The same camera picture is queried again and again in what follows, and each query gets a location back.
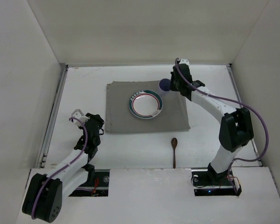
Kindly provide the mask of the lilac plastic cup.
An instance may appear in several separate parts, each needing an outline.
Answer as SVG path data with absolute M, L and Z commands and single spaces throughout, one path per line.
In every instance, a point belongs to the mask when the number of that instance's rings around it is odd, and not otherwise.
M 168 94 L 170 92 L 170 84 L 171 84 L 171 81 L 170 81 L 170 79 L 167 79 L 167 78 L 164 78 L 159 81 L 158 94 L 161 97 L 165 96 L 166 94 Z

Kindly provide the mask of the grey cloth placemat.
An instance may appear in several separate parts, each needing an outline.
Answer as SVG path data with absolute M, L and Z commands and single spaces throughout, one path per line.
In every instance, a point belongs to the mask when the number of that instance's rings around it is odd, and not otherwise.
M 112 82 L 106 86 L 107 133 L 160 133 L 189 129 L 185 97 L 175 91 L 161 91 L 159 81 Z

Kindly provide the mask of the white plate green red rim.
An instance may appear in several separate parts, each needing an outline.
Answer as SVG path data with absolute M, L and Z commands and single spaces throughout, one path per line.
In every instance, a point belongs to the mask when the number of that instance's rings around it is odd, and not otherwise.
M 141 90 L 130 97 L 128 108 L 139 119 L 152 119 L 161 113 L 163 101 L 155 91 Z

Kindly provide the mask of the brown wooden spoon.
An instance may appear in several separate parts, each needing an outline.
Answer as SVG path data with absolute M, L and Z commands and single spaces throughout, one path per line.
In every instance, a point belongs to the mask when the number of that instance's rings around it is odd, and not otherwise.
M 178 144 L 178 140 L 177 138 L 173 138 L 171 140 L 171 146 L 172 146 L 172 149 L 173 149 L 173 168 L 175 169 L 176 168 L 176 147 L 177 147 L 177 144 Z

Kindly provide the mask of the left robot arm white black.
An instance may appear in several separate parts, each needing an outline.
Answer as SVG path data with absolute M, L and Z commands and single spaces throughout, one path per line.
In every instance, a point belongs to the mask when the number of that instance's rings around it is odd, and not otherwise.
M 83 191 L 84 184 L 93 187 L 91 193 L 95 193 L 99 185 L 95 167 L 89 162 L 98 151 L 105 122 L 98 114 L 83 114 L 80 110 L 75 110 L 69 120 L 83 134 L 70 154 L 55 168 L 45 174 L 36 173 L 31 178 L 21 211 L 33 220 L 52 223 L 65 198 L 76 190 Z

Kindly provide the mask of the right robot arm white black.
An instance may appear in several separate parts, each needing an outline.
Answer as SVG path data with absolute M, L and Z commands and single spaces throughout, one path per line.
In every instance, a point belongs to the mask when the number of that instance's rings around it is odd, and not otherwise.
M 249 110 L 245 107 L 235 108 L 217 96 L 212 97 L 213 93 L 204 83 L 192 79 L 189 66 L 184 63 L 173 66 L 170 89 L 201 106 L 219 122 L 220 147 L 207 167 L 207 175 L 212 181 L 226 177 L 232 160 L 254 137 Z

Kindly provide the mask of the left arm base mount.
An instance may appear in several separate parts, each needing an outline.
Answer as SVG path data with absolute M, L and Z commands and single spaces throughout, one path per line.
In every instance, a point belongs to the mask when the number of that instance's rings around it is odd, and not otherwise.
M 110 170 L 95 169 L 91 164 L 85 165 L 83 169 L 88 172 L 87 181 L 74 190 L 69 197 L 107 197 Z

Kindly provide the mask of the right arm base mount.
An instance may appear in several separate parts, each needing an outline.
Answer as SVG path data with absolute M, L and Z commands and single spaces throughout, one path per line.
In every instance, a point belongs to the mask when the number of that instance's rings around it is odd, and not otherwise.
M 191 170 L 191 184 L 195 196 L 240 196 L 242 187 L 231 169 L 220 174 L 211 166 Z

